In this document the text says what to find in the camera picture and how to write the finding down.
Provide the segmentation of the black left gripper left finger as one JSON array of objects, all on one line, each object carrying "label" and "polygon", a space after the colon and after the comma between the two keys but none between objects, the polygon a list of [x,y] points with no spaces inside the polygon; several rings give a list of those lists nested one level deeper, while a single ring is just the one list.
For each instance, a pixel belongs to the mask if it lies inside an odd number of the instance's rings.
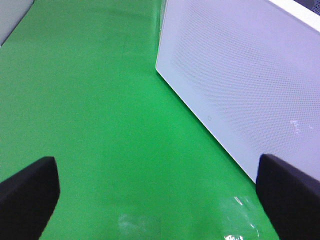
[{"label": "black left gripper left finger", "polygon": [[0,183],[0,238],[38,240],[60,197],[53,156],[42,157]]}]

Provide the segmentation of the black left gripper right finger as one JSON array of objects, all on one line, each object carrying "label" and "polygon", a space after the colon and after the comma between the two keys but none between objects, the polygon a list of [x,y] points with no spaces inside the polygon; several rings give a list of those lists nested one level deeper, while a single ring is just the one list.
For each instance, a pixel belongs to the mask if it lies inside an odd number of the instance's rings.
[{"label": "black left gripper right finger", "polygon": [[320,238],[320,182],[272,154],[259,158],[255,191],[281,240]]}]

